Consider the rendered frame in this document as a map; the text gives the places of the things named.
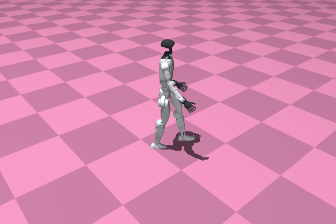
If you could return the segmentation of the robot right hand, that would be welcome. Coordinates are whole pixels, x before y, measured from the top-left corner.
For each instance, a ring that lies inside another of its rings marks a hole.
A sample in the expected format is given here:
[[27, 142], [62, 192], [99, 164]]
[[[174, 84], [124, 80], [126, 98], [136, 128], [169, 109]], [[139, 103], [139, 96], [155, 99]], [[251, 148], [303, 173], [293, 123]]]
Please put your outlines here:
[[[184, 97], [183, 97], [184, 98]], [[185, 99], [185, 98], [184, 98]], [[180, 100], [179, 100], [180, 101]], [[180, 101], [181, 102], [181, 101]], [[181, 102], [182, 103], [182, 102]], [[184, 106], [185, 106], [185, 108], [189, 111], [189, 113], [191, 113], [190, 112], [190, 110], [192, 109], [192, 110], [194, 110], [193, 108], [195, 108], [196, 109], [196, 107], [194, 107], [192, 104], [195, 104], [195, 103], [193, 103], [193, 102], [189, 102], [189, 101], [186, 101], [186, 99], [185, 99], [185, 101], [182, 103], [182, 104], [184, 104]], [[192, 108], [193, 107], [193, 108]], [[191, 108], [191, 109], [190, 109]], [[190, 109], [190, 110], [189, 110]], [[192, 111], [191, 110], [191, 111]], [[194, 110], [195, 111], [195, 110]], [[193, 111], [192, 111], [193, 112]]]

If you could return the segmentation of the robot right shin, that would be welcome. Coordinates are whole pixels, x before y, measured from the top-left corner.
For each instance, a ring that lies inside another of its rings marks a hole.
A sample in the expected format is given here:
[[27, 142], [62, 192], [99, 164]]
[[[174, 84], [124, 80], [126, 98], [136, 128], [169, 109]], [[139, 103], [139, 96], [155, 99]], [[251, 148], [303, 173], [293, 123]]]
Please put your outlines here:
[[159, 144], [161, 137], [164, 133], [165, 126], [162, 123], [158, 123], [155, 127], [155, 145]]

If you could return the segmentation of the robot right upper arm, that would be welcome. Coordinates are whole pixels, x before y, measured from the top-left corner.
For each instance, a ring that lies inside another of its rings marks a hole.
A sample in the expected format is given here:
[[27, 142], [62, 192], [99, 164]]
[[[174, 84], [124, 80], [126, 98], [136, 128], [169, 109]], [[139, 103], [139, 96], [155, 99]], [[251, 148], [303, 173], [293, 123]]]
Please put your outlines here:
[[161, 69], [162, 69], [162, 71], [164, 73], [166, 84], [172, 83], [173, 86], [175, 86], [175, 82], [171, 80], [170, 65], [168, 64], [167, 61], [162, 62]]

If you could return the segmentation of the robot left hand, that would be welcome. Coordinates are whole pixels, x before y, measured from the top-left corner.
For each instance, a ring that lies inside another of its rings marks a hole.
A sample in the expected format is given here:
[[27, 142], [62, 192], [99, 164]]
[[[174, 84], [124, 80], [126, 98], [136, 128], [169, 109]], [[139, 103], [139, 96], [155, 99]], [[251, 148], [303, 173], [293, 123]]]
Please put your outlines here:
[[[187, 89], [186, 87], [186, 85], [184, 85], [184, 84], [186, 84], [185, 82], [177, 82], [177, 81], [175, 81], [175, 80], [173, 80], [174, 82], [176, 82], [176, 84], [175, 84], [175, 86], [177, 86], [177, 88], [179, 88], [179, 89], [183, 89], [182, 91], [184, 92], [184, 90], [185, 89]], [[184, 84], [183, 84], [184, 83]], [[185, 87], [184, 87], [185, 86]], [[185, 88], [185, 89], [184, 89]], [[186, 90], [185, 90], [186, 91]]]

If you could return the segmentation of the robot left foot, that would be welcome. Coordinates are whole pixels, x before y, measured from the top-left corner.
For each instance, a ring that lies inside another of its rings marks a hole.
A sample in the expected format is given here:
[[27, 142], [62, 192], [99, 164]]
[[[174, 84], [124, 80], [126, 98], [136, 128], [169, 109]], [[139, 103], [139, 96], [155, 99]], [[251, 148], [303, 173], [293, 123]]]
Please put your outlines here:
[[185, 135], [185, 137], [182, 137], [181, 135], [179, 135], [177, 139], [178, 141], [192, 141], [195, 139], [195, 137], [190, 135]]

